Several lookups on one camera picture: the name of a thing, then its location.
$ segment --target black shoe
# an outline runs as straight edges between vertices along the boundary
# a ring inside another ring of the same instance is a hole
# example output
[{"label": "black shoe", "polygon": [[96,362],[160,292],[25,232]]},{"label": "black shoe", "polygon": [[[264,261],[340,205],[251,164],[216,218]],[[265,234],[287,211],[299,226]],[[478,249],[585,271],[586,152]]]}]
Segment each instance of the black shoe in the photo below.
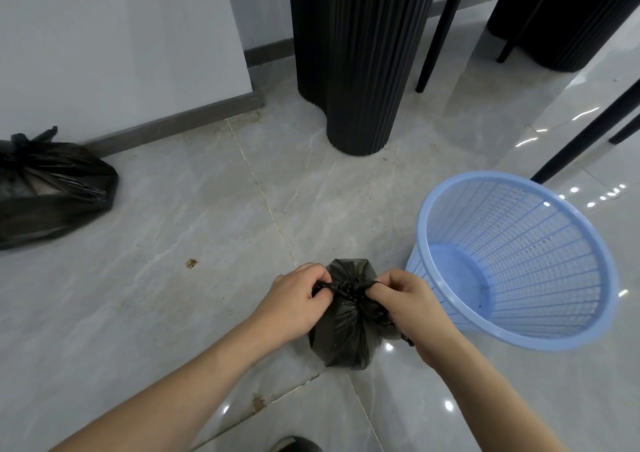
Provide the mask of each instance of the black shoe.
[{"label": "black shoe", "polygon": [[269,449],[269,452],[322,452],[311,440],[302,437],[287,437]]}]

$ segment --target garbage bag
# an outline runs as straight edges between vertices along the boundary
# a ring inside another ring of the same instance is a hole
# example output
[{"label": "garbage bag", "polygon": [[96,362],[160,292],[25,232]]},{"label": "garbage bag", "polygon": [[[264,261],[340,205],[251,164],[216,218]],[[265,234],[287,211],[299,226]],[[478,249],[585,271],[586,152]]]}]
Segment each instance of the garbage bag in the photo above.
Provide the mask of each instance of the garbage bag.
[{"label": "garbage bag", "polygon": [[58,128],[0,141],[0,250],[57,238],[113,206],[118,174]]},{"label": "garbage bag", "polygon": [[364,369],[382,339],[404,336],[389,320],[388,311],[365,294],[377,276],[369,260],[336,259],[326,269],[332,282],[316,282],[312,295],[326,287],[333,292],[333,301],[309,331],[309,345],[327,367]]}]

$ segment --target gray tile floor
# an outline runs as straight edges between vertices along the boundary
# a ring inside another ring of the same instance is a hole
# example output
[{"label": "gray tile floor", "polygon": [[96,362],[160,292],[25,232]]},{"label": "gray tile floor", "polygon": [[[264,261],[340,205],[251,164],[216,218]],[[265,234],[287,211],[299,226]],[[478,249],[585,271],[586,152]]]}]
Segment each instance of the gray tile floor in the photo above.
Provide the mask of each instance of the gray tile floor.
[{"label": "gray tile floor", "polygon": [[[428,21],[379,153],[332,148],[324,114],[297,92],[294,60],[277,61],[252,68],[264,109],[109,157],[122,176],[112,212],[0,254],[0,449],[55,445],[247,317],[296,264],[366,257],[379,272],[404,267],[430,189],[476,169],[530,177],[640,77],[638,13],[580,74],[558,74],[520,51],[493,61],[501,43],[483,32],[493,5],[458,12],[418,95],[437,19]],[[635,450],[640,439],[638,148],[640,136],[598,144],[548,184],[616,258],[628,294],[610,333],[562,354],[471,336],[575,450]],[[444,384],[404,343],[393,346],[353,373],[325,370],[304,339],[284,347],[242,379],[193,448],[260,452],[298,433],[326,452],[476,450]]]}]

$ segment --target blue trash can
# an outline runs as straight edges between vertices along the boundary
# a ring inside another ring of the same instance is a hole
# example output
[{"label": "blue trash can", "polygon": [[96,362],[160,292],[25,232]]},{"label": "blue trash can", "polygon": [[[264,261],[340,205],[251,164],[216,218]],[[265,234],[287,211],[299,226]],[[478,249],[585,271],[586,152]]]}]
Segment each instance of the blue trash can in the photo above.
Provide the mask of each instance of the blue trash can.
[{"label": "blue trash can", "polygon": [[460,174],[429,194],[406,269],[460,330],[523,348],[593,341],[617,308],[613,258],[587,219],[539,184],[500,172]]}]

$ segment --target basket bottom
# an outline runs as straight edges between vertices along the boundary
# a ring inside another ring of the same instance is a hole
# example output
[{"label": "basket bottom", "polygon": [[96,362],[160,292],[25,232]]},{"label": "basket bottom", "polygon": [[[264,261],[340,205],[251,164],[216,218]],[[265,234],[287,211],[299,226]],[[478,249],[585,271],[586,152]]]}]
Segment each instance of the basket bottom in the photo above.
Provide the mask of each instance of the basket bottom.
[{"label": "basket bottom", "polygon": [[452,292],[484,319],[493,308],[493,299],[484,273],[466,254],[449,245],[429,245],[431,259]]}]

